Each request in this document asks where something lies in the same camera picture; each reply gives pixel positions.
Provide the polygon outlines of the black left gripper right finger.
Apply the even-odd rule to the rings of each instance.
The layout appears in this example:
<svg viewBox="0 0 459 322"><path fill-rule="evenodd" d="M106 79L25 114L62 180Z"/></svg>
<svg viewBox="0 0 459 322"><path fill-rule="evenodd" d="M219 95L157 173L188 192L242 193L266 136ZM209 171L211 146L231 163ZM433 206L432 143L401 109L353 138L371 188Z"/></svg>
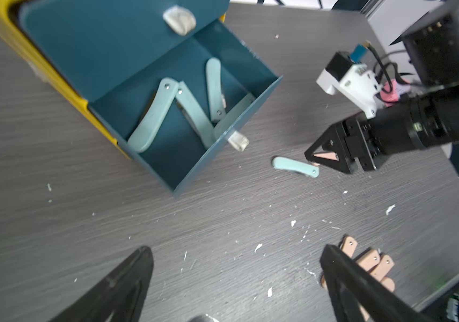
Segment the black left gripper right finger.
<svg viewBox="0 0 459 322"><path fill-rule="evenodd" d="M337 321L363 321L360 307L374 321L430 321L388 291L338 247L327 244L321 267Z"/></svg>

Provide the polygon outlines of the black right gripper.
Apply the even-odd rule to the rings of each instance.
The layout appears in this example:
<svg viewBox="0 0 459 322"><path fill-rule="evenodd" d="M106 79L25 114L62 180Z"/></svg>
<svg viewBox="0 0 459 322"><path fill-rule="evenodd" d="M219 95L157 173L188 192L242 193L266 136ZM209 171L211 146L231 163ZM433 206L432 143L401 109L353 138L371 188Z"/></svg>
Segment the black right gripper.
<svg viewBox="0 0 459 322"><path fill-rule="evenodd" d="M353 174L358 165L375 171L390 158L375 145L371 125L364 114L355 114L329 126L305 152L307 161Z"/></svg>

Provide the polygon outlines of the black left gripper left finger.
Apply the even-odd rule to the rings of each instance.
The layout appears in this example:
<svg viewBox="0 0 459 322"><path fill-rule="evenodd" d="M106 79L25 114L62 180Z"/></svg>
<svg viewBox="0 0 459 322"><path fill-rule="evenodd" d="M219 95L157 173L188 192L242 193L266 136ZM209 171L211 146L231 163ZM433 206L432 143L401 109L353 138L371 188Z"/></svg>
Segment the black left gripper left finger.
<svg viewBox="0 0 459 322"><path fill-rule="evenodd" d="M139 321L154 269L142 246L52 321Z"/></svg>

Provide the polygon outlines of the teal fruit knife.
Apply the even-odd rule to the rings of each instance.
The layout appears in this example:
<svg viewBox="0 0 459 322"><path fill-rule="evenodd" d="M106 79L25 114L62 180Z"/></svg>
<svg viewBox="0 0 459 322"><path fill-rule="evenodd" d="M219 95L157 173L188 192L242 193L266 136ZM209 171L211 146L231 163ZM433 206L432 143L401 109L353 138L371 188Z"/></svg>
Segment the teal fruit knife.
<svg viewBox="0 0 459 322"><path fill-rule="evenodd" d="M179 83L174 79L166 77L161 80L149 109L127 141L132 150L143 153L149 149L175 100L178 88Z"/></svg>
<svg viewBox="0 0 459 322"><path fill-rule="evenodd" d="M318 166L281 156L275 156L272 159L272 167L276 170L285 170L311 178L317 178L319 176Z"/></svg>
<svg viewBox="0 0 459 322"><path fill-rule="evenodd" d="M211 122L218 123L226 115L225 97L221 82L221 62L218 58L213 57L207 61L205 74Z"/></svg>
<svg viewBox="0 0 459 322"><path fill-rule="evenodd" d="M178 84L176 101L205 149L210 149L215 143L213 124L184 81Z"/></svg>

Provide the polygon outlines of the teal drawer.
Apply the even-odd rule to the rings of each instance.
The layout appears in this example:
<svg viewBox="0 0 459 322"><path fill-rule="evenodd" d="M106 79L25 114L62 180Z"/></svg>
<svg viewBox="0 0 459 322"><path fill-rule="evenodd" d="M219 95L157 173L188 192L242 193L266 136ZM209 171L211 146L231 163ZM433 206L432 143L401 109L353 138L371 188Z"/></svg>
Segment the teal drawer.
<svg viewBox="0 0 459 322"><path fill-rule="evenodd" d="M174 6L189 10L198 32L222 16L228 1L28 1L20 28L84 99L95 101L187 40L164 21Z"/></svg>
<svg viewBox="0 0 459 322"><path fill-rule="evenodd" d="M269 98L281 78L214 21L89 110L118 146L179 195Z"/></svg>

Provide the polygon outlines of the teal top drawer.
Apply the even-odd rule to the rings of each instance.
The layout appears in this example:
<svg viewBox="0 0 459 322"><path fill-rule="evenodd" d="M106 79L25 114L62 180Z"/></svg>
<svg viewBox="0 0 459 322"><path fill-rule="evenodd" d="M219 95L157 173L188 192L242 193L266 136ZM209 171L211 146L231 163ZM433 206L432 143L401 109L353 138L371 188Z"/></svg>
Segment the teal top drawer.
<svg viewBox="0 0 459 322"><path fill-rule="evenodd" d="M164 21L174 6L189 10L198 32L222 16L228 1L28 1L20 28L84 99L95 101L187 40Z"/></svg>

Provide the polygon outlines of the yellow drawer cabinet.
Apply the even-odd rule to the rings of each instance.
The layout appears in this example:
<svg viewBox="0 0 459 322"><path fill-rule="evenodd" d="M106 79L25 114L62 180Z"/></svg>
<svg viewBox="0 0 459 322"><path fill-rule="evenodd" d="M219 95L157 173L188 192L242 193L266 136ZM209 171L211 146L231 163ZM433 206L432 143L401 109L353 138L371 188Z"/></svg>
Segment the yellow drawer cabinet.
<svg viewBox="0 0 459 322"><path fill-rule="evenodd" d="M75 109L77 109L97 130L99 130L115 147L118 141L109 133L105 126L89 111L88 101L75 93L70 85L60 76L44 55L36 49L29 38L16 26L9 17L9 11L21 1L0 1L0 38L9 45L35 72L44 83L57 90Z"/></svg>

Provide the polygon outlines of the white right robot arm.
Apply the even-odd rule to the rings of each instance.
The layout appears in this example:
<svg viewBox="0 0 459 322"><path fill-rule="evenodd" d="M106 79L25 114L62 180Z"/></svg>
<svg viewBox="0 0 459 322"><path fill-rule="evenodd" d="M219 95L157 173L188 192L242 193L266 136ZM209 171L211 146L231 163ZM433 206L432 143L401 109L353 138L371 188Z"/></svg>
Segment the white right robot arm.
<svg viewBox="0 0 459 322"><path fill-rule="evenodd" d="M459 142L459 1L447 1L424 15L401 40L419 82L420 95L385 101L382 94L403 83L386 65L374 72L361 63L368 42L353 52L337 52L317 82L330 95L340 92L359 113L331 125L304 153L312 163L351 174L373 171L389 156ZM388 86L380 84L387 77Z"/></svg>

